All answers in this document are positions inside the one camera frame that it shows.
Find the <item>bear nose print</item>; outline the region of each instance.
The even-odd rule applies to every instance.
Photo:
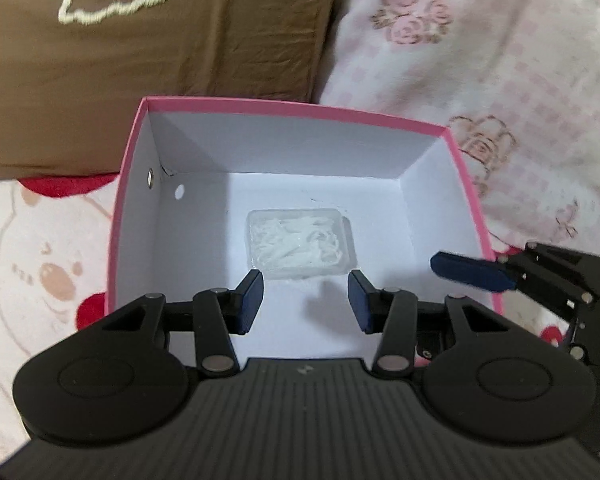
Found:
[[[75,285],[66,271],[56,264],[42,264],[40,283],[56,300],[70,301],[75,297]]]

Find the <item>red patch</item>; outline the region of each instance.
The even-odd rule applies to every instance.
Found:
[[[542,330],[540,339],[549,344],[552,344],[554,341],[556,341],[559,345],[562,342],[563,336],[562,332],[560,332],[560,329],[557,326],[549,325]]]
[[[90,193],[113,182],[117,173],[95,176],[43,176],[39,178],[21,178],[19,182],[34,193],[49,198]]]
[[[99,292],[89,296],[80,304],[75,315],[75,327],[78,330],[87,328],[104,317],[104,297],[105,293]]]

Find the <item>screw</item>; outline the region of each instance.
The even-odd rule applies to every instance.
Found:
[[[383,355],[378,359],[378,366],[385,372],[401,372],[409,367],[409,360],[401,355]]]
[[[209,355],[202,359],[202,367],[210,372],[225,372],[234,367],[234,360],[226,355]]]
[[[584,359],[584,348],[582,348],[582,346],[574,346],[569,350],[569,354],[571,354],[571,357],[576,359],[576,361],[582,361]]]

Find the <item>pink box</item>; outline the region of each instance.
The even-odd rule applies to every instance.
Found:
[[[469,294],[437,278],[439,250],[493,258],[471,179],[447,128],[318,105],[221,98],[142,101],[127,145],[110,240],[107,309],[148,292],[168,301],[233,288],[247,273],[246,220],[257,209],[336,208],[350,226],[355,267],[375,286],[421,300]],[[265,282],[251,331],[232,336],[250,356],[358,356],[347,277]],[[170,350],[193,364],[192,335]]]

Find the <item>ribbed black surface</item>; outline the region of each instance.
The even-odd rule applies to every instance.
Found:
[[[582,480],[600,461],[574,440],[502,449],[453,433],[406,383],[357,360],[251,360],[205,381],[171,423],[131,443],[68,449],[33,441],[10,480]]]

